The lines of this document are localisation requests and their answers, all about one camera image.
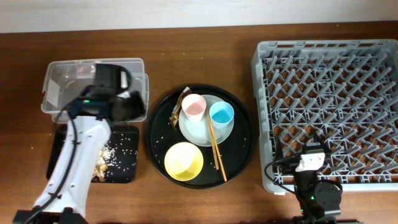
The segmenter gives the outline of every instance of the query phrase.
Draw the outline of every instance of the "clear plastic bin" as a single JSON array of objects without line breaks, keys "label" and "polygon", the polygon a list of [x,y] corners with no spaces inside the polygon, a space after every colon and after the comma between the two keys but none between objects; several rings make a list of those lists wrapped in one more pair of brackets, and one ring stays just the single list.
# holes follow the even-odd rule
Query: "clear plastic bin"
[{"label": "clear plastic bin", "polygon": [[[44,79],[45,95],[41,106],[42,111],[51,114],[52,121],[55,121],[63,106],[77,97],[86,86],[93,84],[96,63],[121,65],[129,70],[132,75],[130,91],[140,93],[146,109],[144,115],[129,122],[144,121],[148,113],[149,80],[141,58],[69,60],[50,63]],[[66,123],[67,121],[68,116],[65,113],[61,115],[58,122]]]}]

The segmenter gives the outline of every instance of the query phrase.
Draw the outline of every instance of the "wooden table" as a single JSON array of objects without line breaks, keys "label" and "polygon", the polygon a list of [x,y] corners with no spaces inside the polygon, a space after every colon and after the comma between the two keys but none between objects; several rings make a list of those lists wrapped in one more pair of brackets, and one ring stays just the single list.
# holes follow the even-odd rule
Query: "wooden table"
[{"label": "wooden table", "polygon": [[[53,141],[50,116],[40,110],[47,66],[57,60],[140,57],[149,76],[150,111],[165,93],[187,83],[219,86],[248,108],[258,136],[250,61],[262,40],[398,39],[398,22],[298,24],[0,34],[0,220],[31,209],[47,180]],[[130,184],[92,184],[90,223],[271,222],[300,215],[293,195],[262,188],[258,145],[230,183],[190,190],[162,177],[144,145],[139,123],[137,175]],[[398,192],[344,193],[339,219],[396,223]]]}]

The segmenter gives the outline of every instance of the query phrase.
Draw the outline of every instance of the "cup rim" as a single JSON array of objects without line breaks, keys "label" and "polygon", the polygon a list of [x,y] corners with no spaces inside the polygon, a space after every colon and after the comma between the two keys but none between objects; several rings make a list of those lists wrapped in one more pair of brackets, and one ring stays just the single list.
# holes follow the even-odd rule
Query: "cup rim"
[{"label": "cup rim", "polygon": [[[231,109],[232,109],[232,117],[231,117],[231,119],[229,119],[229,121],[224,122],[224,123],[219,123],[219,122],[217,122],[217,121],[215,121],[215,120],[213,119],[213,116],[211,115],[211,109],[212,109],[212,107],[213,107],[214,105],[216,105],[217,103],[227,104],[228,106],[231,107]],[[233,106],[232,106],[231,104],[229,104],[228,102],[225,102],[225,101],[219,101],[219,102],[217,102],[217,103],[213,104],[213,105],[210,107],[210,109],[209,109],[209,116],[210,116],[211,121],[214,122],[214,123],[216,123],[216,124],[228,124],[229,122],[232,121],[232,119],[234,119],[234,116],[235,116],[235,110],[234,110]]]},{"label": "cup rim", "polygon": [[[187,99],[187,97],[189,97],[189,96],[191,96],[191,95],[197,95],[197,96],[199,96],[200,100],[203,100],[203,101],[205,102],[205,107],[204,107],[203,111],[201,111],[201,112],[198,113],[198,114],[190,114],[190,113],[187,113],[187,112],[185,111],[186,108],[184,108],[184,107],[182,106],[184,100]],[[182,100],[182,102],[181,102],[181,110],[184,111],[185,114],[189,114],[190,116],[198,116],[198,115],[201,115],[202,113],[204,113],[204,112],[206,111],[206,108],[207,108],[207,102],[206,102],[205,98],[204,98],[203,96],[197,94],[197,93],[189,94],[189,95],[186,96],[186,97]]]}]

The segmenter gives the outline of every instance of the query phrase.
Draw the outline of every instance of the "wooden chopstick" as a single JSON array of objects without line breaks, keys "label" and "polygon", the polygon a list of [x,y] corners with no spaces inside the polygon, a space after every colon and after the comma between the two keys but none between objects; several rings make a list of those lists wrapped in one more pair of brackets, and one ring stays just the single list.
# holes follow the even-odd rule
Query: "wooden chopstick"
[{"label": "wooden chopstick", "polygon": [[216,146],[216,152],[217,152],[218,160],[220,161],[221,172],[223,173],[224,181],[226,182],[227,179],[226,179],[226,176],[225,176],[223,161],[221,160],[220,151],[218,150],[217,140],[216,140],[215,135],[214,135],[213,125],[211,124],[210,116],[209,116],[208,112],[207,112],[207,115],[208,115],[207,117],[208,117],[208,121],[209,121],[211,137],[212,137],[212,140],[214,141],[214,145]]},{"label": "wooden chopstick", "polygon": [[217,161],[217,152],[216,152],[216,146],[215,146],[215,142],[213,140],[214,137],[214,133],[211,131],[211,121],[210,121],[210,116],[209,116],[209,112],[208,110],[206,110],[206,116],[207,116],[207,121],[209,123],[209,131],[210,131],[210,136],[211,136],[211,147],[213,148],[213,156],[214,156],[214,163],[216,165],[216,170],[218,170],[218,161]]}]

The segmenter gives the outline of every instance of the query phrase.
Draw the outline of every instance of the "white plate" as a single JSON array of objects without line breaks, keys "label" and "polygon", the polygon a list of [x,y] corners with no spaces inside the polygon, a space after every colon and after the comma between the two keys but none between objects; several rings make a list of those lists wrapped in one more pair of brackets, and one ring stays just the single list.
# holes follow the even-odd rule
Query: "white plate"
[{"label": "white plate", "polygon": [[[206,100],[206,108],[210,108],[213,104],[224,101],[221,98],[213,95],[202,95]],[[206,117],[206,113],[203,118],[199,122],[193,122],[188,120],[185,116],[185,113],[181,110],[178,125],[180,126],[180,130],[184,137],[198,145],[198,146],[211,146],[211,137],[210,137],[210,130],[209,125]],[[215,129],[215,136],[217,139],[217,143],[223,142],[228,136],[231,134],[232,129],[234,128],[234,119],[229,123],[229,125],[223,129]]]}]

